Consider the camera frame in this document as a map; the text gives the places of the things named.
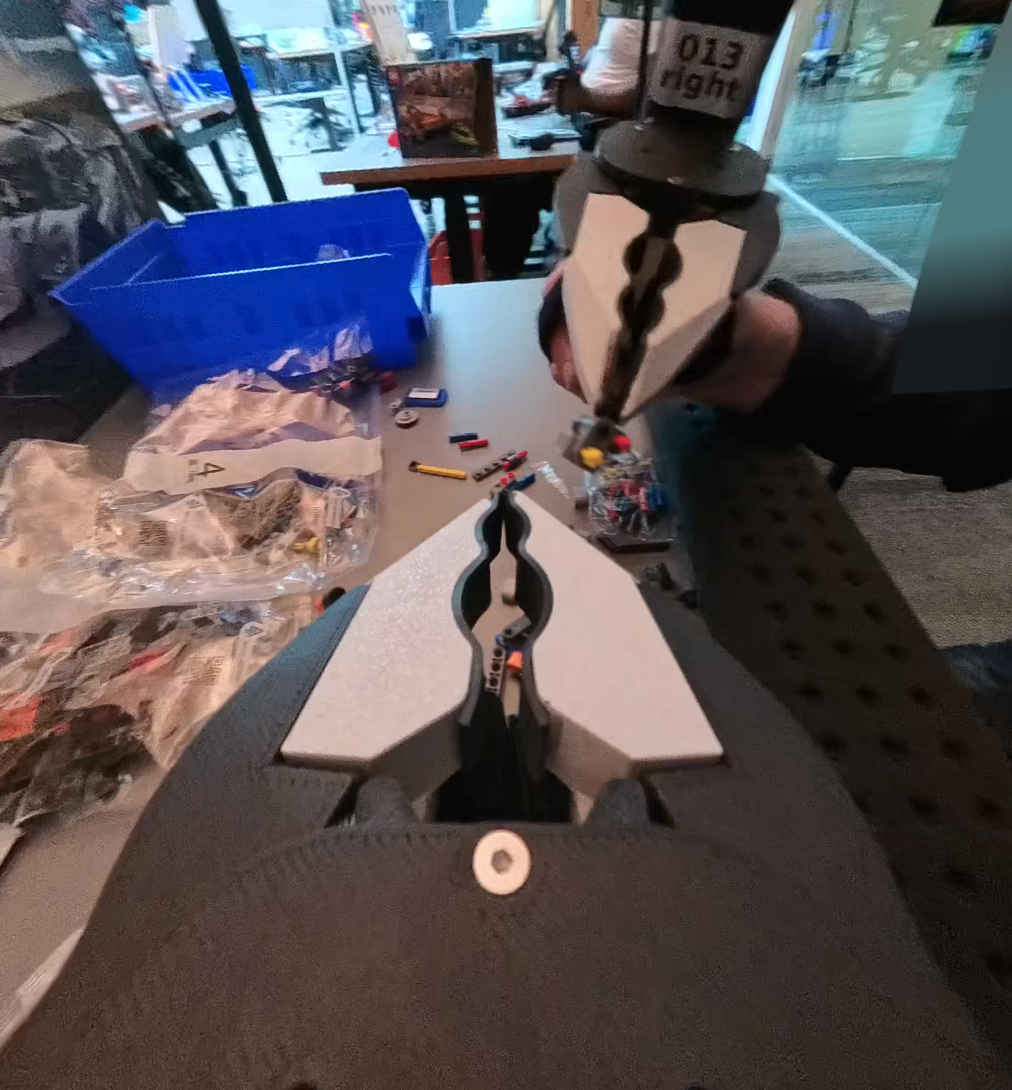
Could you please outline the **red lego set box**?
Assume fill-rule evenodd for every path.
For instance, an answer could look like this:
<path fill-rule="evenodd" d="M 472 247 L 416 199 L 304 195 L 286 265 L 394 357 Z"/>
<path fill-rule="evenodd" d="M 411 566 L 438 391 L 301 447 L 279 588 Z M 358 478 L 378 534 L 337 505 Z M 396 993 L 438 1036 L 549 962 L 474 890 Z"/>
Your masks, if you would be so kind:
<path fill-rule="evenodd" d="M 403 159 L 477 159 L 499 154 L 490 58 L 391 65 L 385 80 Z"/>

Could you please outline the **wooden background desk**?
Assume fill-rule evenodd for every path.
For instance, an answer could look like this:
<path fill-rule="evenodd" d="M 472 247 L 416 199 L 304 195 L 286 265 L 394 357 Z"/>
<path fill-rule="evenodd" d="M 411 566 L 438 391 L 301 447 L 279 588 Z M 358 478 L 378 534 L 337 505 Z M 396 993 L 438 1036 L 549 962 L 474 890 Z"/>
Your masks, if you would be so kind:
<path fill-rule="evenodd" d="M 553 188 L 574 157 L 576 146 L 567 145 L 519 157 L 391 159 L 322 172 L 321 181 L 358 193 L 400 188 L 412 200 L 443 200 L 456 283 L 474 281 L 466 199 L 477 199 L 486 272 L 492 280 L 515 280 L 526 267 L 540 213 L 551 208 Z"/>

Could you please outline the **small bag red blue parts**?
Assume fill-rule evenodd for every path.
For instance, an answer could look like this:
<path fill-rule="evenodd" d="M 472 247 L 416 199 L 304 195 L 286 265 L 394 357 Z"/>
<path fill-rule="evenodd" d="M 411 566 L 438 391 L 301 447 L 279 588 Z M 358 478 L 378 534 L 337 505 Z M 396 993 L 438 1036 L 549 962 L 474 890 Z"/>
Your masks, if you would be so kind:
<path fill-rule="evenodd" d="M 670 498 L 652 456 L 623 454 L 583 471 L 587 512 L 603 536 L 657 539 L 668 528 Z"/>

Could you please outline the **clear bag black orange parts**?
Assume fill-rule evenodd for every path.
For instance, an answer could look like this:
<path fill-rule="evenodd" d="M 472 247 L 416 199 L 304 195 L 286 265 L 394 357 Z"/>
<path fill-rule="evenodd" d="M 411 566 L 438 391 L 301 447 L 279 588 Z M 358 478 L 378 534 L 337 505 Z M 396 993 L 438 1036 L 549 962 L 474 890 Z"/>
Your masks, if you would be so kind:
<path fill-rule="evenodd" d="M 169 768 L 322 606 L 322 595 L 294 595 L 0 633 L 0 827 L 103 806 Z"/>

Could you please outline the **red plastic crate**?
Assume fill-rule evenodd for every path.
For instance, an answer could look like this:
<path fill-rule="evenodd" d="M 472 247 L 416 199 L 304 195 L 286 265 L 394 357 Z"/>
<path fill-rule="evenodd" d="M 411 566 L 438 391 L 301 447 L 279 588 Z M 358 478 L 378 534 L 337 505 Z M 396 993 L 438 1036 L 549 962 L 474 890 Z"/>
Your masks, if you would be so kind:
<path fill-rule="evenodd" d="M 472 244 L 472 274 L 474 281 L 486 281 L 486 263 L 484 263 L 484 247 L 483 247 L 483 229 L 470 227 L 470 244 Z M 448 238 L 445 231 L 438 231 L 432 235 L 429 242 L 429 260 L 430 260 L 430 281 L 432 287 L 452 285 L 454 269 L 452 269 L 452 254 L 448 249 Z"/>

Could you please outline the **person's right forearm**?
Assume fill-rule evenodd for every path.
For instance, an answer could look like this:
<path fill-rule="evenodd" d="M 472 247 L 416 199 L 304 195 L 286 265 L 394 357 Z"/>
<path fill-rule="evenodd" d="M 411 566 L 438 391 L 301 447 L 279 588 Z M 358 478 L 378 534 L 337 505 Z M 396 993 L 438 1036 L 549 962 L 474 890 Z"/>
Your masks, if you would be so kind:
<path fill-rule="evenodd" d="M 751 418 L 852 469 L 929 476 L 951 494 L 1012 481 L 1012 390 L 893 393 L 906 316 L 870 316 L 783 281 L 764 290 L 794 308 L 798 348 L 783 384 Z"/>

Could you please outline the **dark lego set box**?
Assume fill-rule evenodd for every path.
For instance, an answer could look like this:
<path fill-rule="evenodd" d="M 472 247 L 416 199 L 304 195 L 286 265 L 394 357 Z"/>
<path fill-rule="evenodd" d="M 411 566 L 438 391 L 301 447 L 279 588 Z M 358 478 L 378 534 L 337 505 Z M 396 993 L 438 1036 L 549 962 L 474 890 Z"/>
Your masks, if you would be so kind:
<path fill-rule="evenodd" d="M 0 2 L 0 454 L 77 440 L 131 388 L 52 298 L 184 182 L 113 118 L 150 92 L 126 11 Z"/>

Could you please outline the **blue plastic bin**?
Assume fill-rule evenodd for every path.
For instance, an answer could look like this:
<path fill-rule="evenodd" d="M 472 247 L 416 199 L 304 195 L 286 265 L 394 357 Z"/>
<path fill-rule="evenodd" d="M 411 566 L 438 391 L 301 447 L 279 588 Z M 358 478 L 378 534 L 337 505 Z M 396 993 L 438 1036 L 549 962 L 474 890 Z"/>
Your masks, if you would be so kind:
<path fill-rule="evenodd" d="M 402 188 L 148 222 L 50 290 L 140 386 L 358 327 L 384 370 L 416 364 L 430 260 Z"/>

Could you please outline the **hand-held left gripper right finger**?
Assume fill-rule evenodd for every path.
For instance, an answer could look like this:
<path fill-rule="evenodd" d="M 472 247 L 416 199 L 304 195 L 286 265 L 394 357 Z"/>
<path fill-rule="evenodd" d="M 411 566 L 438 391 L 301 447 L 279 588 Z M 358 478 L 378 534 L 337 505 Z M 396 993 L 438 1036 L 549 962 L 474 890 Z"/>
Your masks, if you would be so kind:
<path fill-rule="evenodd" d="M 722 763 L 636 579 L 533 499 L 515 503 L 526 555 L 551 590 L 529 658 L 551 723 L 549 772 L 594 802 L 614 781 Z"/>

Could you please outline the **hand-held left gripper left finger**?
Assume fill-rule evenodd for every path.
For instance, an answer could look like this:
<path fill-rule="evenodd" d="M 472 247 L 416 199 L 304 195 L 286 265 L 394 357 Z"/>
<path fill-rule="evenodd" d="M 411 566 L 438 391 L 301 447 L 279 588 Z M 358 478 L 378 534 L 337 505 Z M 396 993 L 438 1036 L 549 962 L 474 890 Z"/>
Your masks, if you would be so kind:
<path fill-rule="evenodd" d="M 281 743 L 286 764 L 387 777 L 409 800 L 481 770 L 501 716 L 474 626 L 501 530 L 501 501 L 481 499 L 376 573 Z"/>

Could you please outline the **black perforated panel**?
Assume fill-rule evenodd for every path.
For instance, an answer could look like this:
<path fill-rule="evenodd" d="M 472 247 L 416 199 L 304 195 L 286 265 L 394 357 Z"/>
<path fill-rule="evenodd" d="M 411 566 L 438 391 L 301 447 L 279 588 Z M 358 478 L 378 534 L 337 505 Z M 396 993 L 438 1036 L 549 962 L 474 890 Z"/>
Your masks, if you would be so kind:
<path fill-rule="evenodd" d="M 1012 1058 L 1012 761 L 800 447 L 645 411 L 711 635 L 807 728 Z"/>

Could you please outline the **crumpled clear plastic bag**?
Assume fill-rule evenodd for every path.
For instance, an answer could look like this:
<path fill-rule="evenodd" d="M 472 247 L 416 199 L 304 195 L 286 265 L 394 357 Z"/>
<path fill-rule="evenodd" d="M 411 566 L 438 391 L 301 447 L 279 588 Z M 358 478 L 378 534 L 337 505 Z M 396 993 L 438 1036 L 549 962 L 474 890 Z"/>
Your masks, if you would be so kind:
<path fill-rule="evenodd" d="M 362 319 L 324 327 L 238 363 L 153 409 L 146 453 L 256 451 L 281 442 L 362 438 L 373 406 L 398 386 Z"/>

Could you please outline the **clear bag white strip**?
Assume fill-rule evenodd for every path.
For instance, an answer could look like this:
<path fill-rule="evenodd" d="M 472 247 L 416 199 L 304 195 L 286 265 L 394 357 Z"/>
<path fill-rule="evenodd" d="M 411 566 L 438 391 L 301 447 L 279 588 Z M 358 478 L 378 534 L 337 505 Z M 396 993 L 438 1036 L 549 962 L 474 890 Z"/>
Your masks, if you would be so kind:
<path fill-rule="evenodd" d="M 0 633 L 50 635 L 137 608 L 104 505 L 131 496 L 83 445 L 14 442 L 0 456 Z"/>
<path fill-rule="evenodd" d="M 382 438 L 286 438 L 256 449 L 159 454 L 122 469 L 137 505 L 126 548 L 180 593 L 268 597 L 322 590 L 376 545 Z"/>

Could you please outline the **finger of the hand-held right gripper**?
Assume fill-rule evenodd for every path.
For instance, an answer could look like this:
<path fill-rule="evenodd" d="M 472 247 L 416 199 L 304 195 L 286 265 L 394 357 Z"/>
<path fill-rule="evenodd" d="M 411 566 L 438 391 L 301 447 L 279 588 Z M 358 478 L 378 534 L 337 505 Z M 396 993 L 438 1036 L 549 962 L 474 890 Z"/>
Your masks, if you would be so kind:
<path fill-rule="evenodd" d="M 744 231 L 717 220 L 659 236 L 645 217 L 609 294 L 607 418 L 628 420 L 668 390 L 729 312 Z"/>
<path fill-rule="evenodd" d="M 652 269 L 641 276 L 630 253 L 648 260 L 650 215 L 619 195 L 583 200 L 562 301 L 573 366 L 594 413 L 639 413 L 652 334 Z"/>

